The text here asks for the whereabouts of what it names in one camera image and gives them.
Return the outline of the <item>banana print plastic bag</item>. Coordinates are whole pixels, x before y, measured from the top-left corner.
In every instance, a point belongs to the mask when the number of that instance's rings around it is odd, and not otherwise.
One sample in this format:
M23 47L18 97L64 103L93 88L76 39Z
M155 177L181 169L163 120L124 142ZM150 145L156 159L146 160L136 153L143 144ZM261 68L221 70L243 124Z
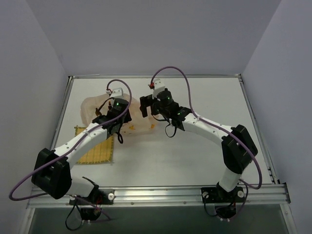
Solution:
M99 108L108 98L108 94L103 94L95 97L87 97L82 102L80 116L83 125L88 126L97 117L96 108ZM139 107L139 100L133 97L130 105L132 121L123 124L121 128L121 134L123 136L147 134L156 128L157 121L150 114L147 117L142 117Z

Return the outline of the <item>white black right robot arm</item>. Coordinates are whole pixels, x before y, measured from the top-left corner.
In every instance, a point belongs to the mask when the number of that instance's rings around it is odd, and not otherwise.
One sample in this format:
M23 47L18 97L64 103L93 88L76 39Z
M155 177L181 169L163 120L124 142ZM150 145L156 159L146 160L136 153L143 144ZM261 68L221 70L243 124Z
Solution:
M142 96L140 111L147 117L147 108L151 108L151 115L162 115L164 120L175 129L197 134L215 143L222 150L225 172L217 187L230 193L237 186L245 168L258 154L258 149L246 127L223 126L205 118L194 115L192 110L180 106L172 98L171 92L166 88L153 98L153 95Z

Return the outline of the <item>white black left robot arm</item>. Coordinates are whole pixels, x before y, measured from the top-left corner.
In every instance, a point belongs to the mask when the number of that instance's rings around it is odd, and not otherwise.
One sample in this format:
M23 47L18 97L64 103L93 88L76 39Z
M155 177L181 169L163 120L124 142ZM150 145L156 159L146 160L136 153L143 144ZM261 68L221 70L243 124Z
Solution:
M124 123L131 121L129 102L115 98L106 115L92 123L67 143L39 152L31 181L54 199L65 195L94 198L98 185L90 179L74 178L71 169L89 150L114 134L119 135Z

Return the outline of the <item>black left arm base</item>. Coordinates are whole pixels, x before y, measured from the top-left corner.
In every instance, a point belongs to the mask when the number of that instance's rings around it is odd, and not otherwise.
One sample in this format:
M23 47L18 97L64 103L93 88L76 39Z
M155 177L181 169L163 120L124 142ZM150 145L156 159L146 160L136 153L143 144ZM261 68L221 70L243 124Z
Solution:
M106 223L113 221L114 218L110 217L101 208L101 205L113 205L115 199L115 191L112 189L100 190L96 189L91 192L88 197L82 197L79 195L72 195L73 206L65 219L65 227L69 231L77 231L82 228L83 224L86 223L91 225L93 223ZM68 219L74 212L74 209L78 212L78 219L80 220L77 227L70 227Z

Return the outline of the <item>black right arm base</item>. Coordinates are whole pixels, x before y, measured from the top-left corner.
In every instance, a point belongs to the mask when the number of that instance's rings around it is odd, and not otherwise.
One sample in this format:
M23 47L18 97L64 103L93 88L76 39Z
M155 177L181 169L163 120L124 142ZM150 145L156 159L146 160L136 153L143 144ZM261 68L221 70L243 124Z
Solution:
M237 203L245 204L246 195L242 187L235 187L233 191L226 192L219 185L201 188L202 203L205 213L210 217L230 221L237 214Z

